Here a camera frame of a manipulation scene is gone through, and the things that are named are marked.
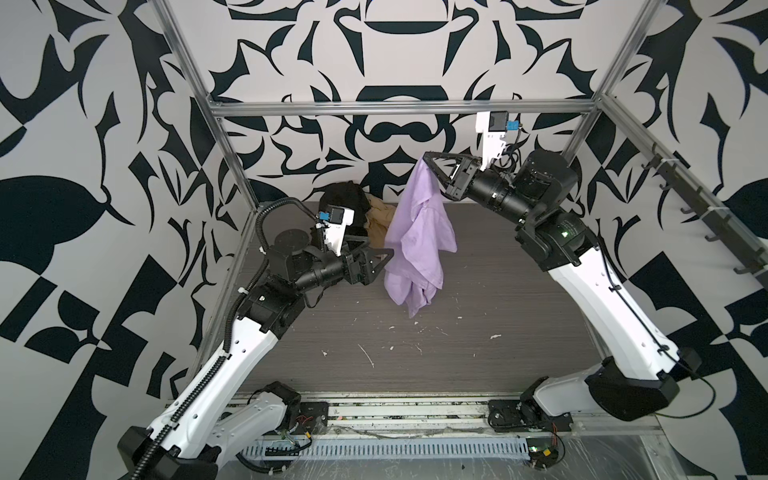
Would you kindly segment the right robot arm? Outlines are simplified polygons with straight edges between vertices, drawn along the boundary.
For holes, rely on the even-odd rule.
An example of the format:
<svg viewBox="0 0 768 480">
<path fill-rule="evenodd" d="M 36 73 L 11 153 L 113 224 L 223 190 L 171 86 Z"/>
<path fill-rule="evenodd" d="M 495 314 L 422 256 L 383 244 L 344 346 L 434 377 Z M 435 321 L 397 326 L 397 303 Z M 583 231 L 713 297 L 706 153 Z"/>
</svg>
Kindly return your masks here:
<svg viewBox="0 0 768 480">
<path fill-rule="evenodd" d="M 515 225 L 515 239 L 574 300 L 608 350 L 597 365 L 541 378 L 521 396 L 509 428 L 534 428 L 574 412 L 603 411 L 622 421 L 662 412 L 701 364 L 679 348 L 620 284 L 598 236 L 561 206 L 578 176 L 558 153 L 535 150 L 515 173 L 478 157 L 423 157 L 451 200 L 471 199 Z"/>
</svg>

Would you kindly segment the lilac cloth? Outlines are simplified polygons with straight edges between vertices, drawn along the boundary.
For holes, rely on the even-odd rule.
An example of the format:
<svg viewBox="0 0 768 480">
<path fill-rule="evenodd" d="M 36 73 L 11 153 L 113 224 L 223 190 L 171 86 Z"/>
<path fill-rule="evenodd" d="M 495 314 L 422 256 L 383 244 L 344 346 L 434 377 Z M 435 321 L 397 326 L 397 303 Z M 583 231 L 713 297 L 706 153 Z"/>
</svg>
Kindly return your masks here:
<svg viewBox="0 0 768 480">
<path fill-rule="evenodd" d="M 385 246 L 394 252 L 385 267 L 385 289 L 413 318 L 444 286 L 440 254 L 457 251 L 438 180 L 423 160 L 411 171 Z"/>
</svg>

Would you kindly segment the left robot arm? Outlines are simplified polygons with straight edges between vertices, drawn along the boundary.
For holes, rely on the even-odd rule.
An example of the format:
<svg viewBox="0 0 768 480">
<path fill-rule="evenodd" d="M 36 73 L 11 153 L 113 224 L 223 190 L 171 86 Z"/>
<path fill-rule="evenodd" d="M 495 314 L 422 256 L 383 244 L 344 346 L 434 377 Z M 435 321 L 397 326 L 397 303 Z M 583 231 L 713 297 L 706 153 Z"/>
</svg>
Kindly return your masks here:
<svg viewBox="0 0 768 480">
<path fill-rule="evenodd" d="M 332 226 L 291 229 L 265 248 L 262 279 L 246 288 L 215 354 L 188 387 L 147 427 L 131 427 L 118 443 L 129 479 L 214 479 L 258 438 L 297 423 L 301 396 L 273 382 L 232 414 L 230 401 L 257 364 L 308 308 L 308 292 L 340 282 L 369 285 L 393 258 L 365 237 Z"/>
</svg>

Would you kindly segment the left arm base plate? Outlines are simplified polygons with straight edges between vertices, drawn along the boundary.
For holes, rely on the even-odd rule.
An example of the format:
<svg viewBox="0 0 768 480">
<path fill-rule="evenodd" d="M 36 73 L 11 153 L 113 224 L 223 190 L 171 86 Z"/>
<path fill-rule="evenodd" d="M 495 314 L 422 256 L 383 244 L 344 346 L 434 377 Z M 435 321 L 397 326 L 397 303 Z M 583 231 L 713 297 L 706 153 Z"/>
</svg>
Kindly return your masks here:
<svg viewBox="0 0 768 480">
<path fill-rule="evenodd" d="M 323 434 L 327 430 L 330 404 L 325 401 L 302 402 L 297 417 L 298 431 L 311 435 Z"/>
</svg>

